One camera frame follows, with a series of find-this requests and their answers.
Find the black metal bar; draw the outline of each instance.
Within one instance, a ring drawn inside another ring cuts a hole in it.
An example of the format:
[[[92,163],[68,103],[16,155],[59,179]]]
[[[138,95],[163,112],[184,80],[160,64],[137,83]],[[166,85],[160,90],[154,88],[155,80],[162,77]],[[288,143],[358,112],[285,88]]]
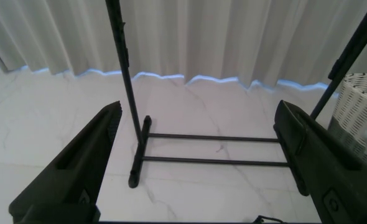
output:
[[[121,16],[120,1],[106,0],[108,8],[110,25],[113,32],[114,43],[117,48],[121,73],[123,74],[124,86],[126,87],[129,109],[131,110],[132,121],[134,122],[135,133],[138,142],[142,145],[144,140],[141,135],[141,125],[139,124],[138,112],[135,105],[134,92],[131,85],[131,77],[129,76],[128,50],[124,36],[124,22]]]
[[[150,138],[174,138],[174,139],[198,139],[198,140],[220,140],[220,141],[249,141],[249,142],[276,142],[276,138],[247,138],[247,137],[228,137],[228,136],[202,136],[190,134],[160,134],[149,133]]]
[[[145,117],[144,124],[142,127],[142,137],[144,144],[139,144],[136,149],[134,156],[134,162],[132,163],[131,172],[129,173],[128,186],[130,188],[136,188],[139,184],[139,179],[141,178],[143,157],[145,155],[147,139],[149,137],[149,130],[151,129],[152,119],[149,115]]]
[[[356,29],[355,33],[351,37],[349,43],[346,45],[340,58],[334,64],[332,71],[330,71],[328,77],[332,79],[332,82],[327,87],[325,93],[320,98],[315,109],[312,111],[310,117],[316,119],[327,101],[330,99],[334,91],[339,86],[340,82],[344,79],[346,73],[351,68],[352,64],[358,58],[363,48],[367,44],[367,13]]]
[[[223,159],[191,159],[191,158],[154,157],[154,156],[144,156],[142,159],[143,161],[157,161],[157,162],[190,162],[190,163],[221,164],[221,165],[289,167],[289,164],[286,162],[231,161]]]

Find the marble floor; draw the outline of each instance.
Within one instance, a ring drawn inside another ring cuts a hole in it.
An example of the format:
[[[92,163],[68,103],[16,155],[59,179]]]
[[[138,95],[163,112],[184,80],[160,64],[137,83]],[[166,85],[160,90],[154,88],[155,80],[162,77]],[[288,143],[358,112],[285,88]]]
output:
[[[324,89],[279,82],[267,88],[238,82],[142,75],[132,81],[141,122],[158,133],[274,138],[280,100],[311,112]],[[136,189],[128,174],[136,137],[121,75],[51,75],[24,68],[0,71],[0,223],[9,203],[105,105],[120,100],[119,125],[98,199],[101,220],[251,222],[258,215],[286,222],[319,222],[310,197],[288,168],[146,162]],[[327,126],[335,99],[318,121]],[[148,156],[285,161],[278,144],[150,139]]]

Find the curtain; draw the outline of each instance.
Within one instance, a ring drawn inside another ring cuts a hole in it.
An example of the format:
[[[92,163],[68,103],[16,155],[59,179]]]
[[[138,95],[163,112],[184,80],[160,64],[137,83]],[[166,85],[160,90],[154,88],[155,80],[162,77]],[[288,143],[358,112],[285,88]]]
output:
[[[367,0],[122,0],[130,72],[328,83]],[[104,1],[0,0],[0,67],[119,70]],[[367,72],[367,46],[350,72]]]

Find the basket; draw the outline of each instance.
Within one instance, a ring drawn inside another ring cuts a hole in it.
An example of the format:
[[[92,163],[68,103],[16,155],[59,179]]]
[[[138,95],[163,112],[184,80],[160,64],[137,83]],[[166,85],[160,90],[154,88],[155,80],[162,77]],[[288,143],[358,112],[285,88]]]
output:
[[[367,73],[347,74],[328,131],[367,162]]]

